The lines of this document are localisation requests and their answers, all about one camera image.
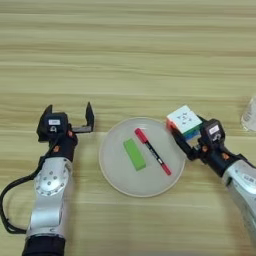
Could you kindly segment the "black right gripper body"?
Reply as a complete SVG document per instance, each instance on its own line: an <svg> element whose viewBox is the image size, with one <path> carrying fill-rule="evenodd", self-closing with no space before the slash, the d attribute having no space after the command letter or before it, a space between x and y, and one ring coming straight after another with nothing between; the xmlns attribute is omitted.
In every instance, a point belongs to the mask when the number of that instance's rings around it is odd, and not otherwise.
<svg viewBox="0 0 256 256"><path fill-rule="evenodd" d="M223 144L211 147L210 145L196 145L189 150L188 159L200 159L208 165L219 177L238 160L245 160L242 154L231 153Z"/></svg>

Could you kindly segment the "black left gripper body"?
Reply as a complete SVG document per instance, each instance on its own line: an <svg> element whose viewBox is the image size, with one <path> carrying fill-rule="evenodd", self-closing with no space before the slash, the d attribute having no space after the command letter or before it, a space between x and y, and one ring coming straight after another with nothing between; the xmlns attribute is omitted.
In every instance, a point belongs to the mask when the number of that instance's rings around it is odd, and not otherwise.
<svg viewBox="0 0 256 256"><path fill-rule="evenodd" d="M64 157L73 161L75 148L78 144L78 134L91 133L92 126L69 127L65 135L61 135L57 141L50 144L49 157Z"/></svg>

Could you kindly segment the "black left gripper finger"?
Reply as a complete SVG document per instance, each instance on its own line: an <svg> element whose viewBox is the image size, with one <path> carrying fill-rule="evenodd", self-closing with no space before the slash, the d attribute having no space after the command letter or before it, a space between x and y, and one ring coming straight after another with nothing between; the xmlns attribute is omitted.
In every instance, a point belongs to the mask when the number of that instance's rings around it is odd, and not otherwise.
<svg viewBox="0 0 256 256"><path fill-rule="evenodd" d="M44 118L46 117L47 114L52 113L52 108L53 108L52 105L47 106L46 109L44 110L43 114L40 117L39 124L38 124L37 130L36 130L39 142L47 141L47 134L46 134L45 125L44 125Z"/></svg>
<svg viewBox="0 0 256 256"><path fill-rule="evenodd" d="M94 126L94 113L93 113L93 109L92 109L90 102L87 103L85 118L87 121L87 125L93 127Z"/></svg>

